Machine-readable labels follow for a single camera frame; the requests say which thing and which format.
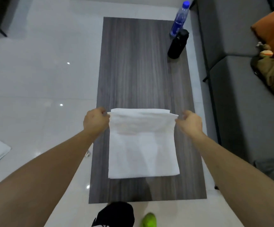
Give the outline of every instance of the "forearm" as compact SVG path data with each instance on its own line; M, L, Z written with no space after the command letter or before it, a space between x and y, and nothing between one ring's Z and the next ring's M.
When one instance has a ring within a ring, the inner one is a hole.
M274 181L204 134L193 143L244 226L274 226Z
M96 135L84 130L0 183L0 226L44 226Z

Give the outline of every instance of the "black thermos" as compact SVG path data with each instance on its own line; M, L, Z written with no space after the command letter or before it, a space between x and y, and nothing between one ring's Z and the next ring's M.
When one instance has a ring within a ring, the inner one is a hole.
M171 59L177 59L180 57L184 47L186 46L186 41L188 40L188 31L185 29L180 29L177 36L173 39L171 46L168 51L168 56Z

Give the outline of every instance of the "dark wood grain table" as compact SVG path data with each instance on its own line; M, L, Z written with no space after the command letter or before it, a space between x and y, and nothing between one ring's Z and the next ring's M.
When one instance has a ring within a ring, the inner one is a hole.
M172 21L105 17L97 106L161 108L181 115L194 110L186 50L167 58ZM93 146L89 203L206 198L200 154L177 127L174 131L180 174L108 179L109 130Z

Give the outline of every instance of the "plastic water bottle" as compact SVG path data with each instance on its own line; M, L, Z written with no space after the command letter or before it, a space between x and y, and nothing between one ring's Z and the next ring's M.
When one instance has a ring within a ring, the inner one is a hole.
M190 2L185 1L182 4L182 8L180 8L177 12L174 24L171 29L171 36L175 37L179 30L183 27L183 24L185 23L186 18L188 17L188 8L190 7Z

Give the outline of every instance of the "green sneaker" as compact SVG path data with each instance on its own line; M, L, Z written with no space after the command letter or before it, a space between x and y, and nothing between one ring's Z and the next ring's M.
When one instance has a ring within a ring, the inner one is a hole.
M141 221L140 227L157 227L157 220L153 213L148 213Z

